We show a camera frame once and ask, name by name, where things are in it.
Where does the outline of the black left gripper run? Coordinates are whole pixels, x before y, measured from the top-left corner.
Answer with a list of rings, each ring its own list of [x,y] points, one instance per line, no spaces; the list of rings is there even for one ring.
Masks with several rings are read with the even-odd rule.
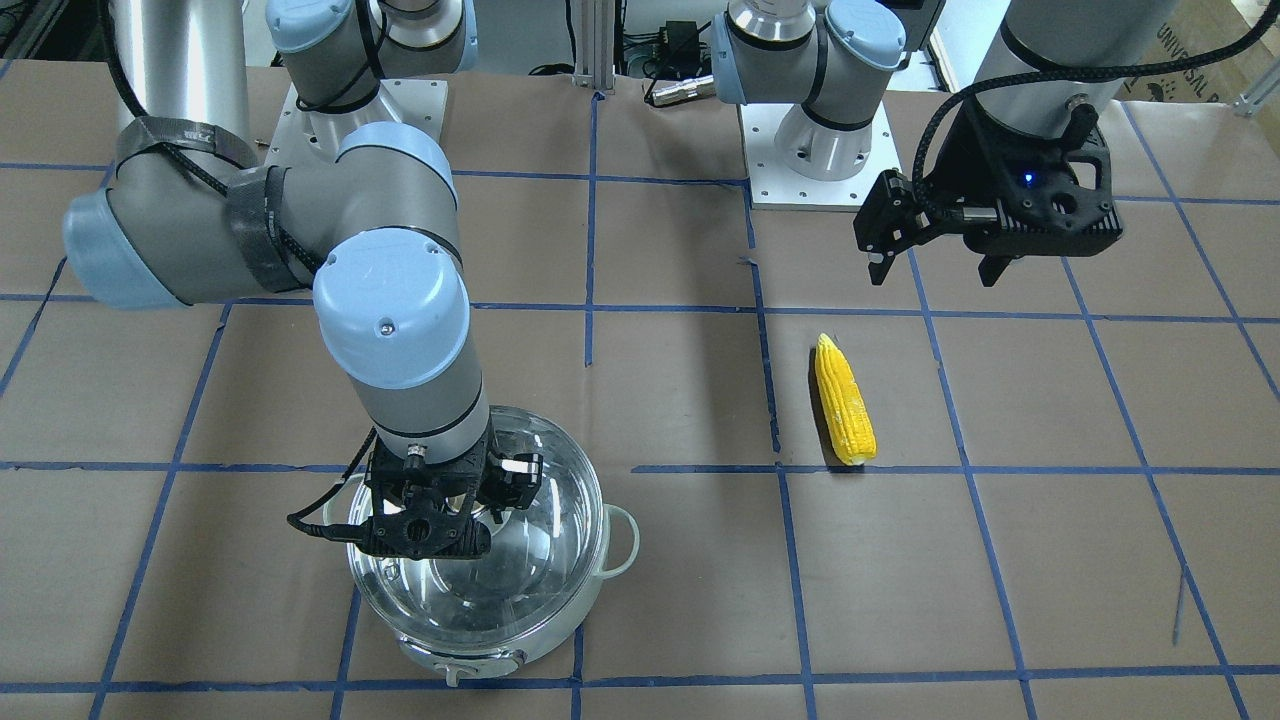
[[[1079,238],[1068,227],[1076,199],[1068,196],[1062,214],[1053,196],[1076,183],[1068,154],[1080,146],[1071,135],[1041,138],[1010,129],[978,97],[960,104],[929,179],[941,201],[995,210],[992,224],[965,236],[965,245],[984,255],[978,265],[983,287],[997,284],[1012,256],[1078,254]],[[870,283],[882,286],[895,259],[940,237],[946,222],[924,183],[888,169],[876,177],[852,229],[868,256]]]

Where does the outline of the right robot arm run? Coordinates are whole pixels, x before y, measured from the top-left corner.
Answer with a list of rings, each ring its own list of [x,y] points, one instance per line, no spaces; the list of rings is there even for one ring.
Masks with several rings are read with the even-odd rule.
[[[101,1],[125,109],[110,186],[73,201],[67,260],[102,304],[177,307],[308,290],[372,421],[374,482],[412,519],[448,498],[526,506],[532,460],[497,448],[470,336],[458,204],[440,145],[390,82],[465,68],[466,1],[270,1],[268,32],[314,142],[261,161],[232,1]]]

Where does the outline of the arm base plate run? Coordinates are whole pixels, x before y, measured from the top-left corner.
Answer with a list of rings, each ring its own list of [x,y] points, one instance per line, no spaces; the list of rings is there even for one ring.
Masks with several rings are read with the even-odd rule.
[[[449,83],[444,79],[384,79],[374,100],[356,111],[323,114],[297,108],[297,92],[288,88],[264,164],[311,167],[333,161],[340,141],[358,127],[394,120],[442,140]]]
[[[748,104],[739,113],[756,208],[856,211],[879,173],[901,167],[883,104],[851,132],[818,126],[797,104]]]

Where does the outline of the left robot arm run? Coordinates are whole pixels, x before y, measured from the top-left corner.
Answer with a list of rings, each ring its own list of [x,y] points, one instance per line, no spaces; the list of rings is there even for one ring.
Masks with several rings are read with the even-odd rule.
[[[712,23],[723,102],[790,106],[777,149],[804,176],[859,170],[892,73],[938,1],[731,1]],[[883,170],[854,219],[881,284],[909,249],[957,234],[992,286],[1027,256],[1092,258],[1124,232],[1100,109],[1171,1],[1012,1],[933,165]]]

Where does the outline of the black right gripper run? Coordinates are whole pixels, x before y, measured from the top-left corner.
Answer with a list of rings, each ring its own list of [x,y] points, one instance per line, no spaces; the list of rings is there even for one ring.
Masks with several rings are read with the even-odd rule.
[[[539,452],[513,457],[490,452],[493,423],[460,456],[442,462],[426,462],[419,456],[394,455],[376,437],[367,465],[370,512],[390,514],[410,509],[415,500],[428,500],[431,509],[472,518],[477,501],[498,525],[509,509],[527,510],[544,477],[544,456]]]

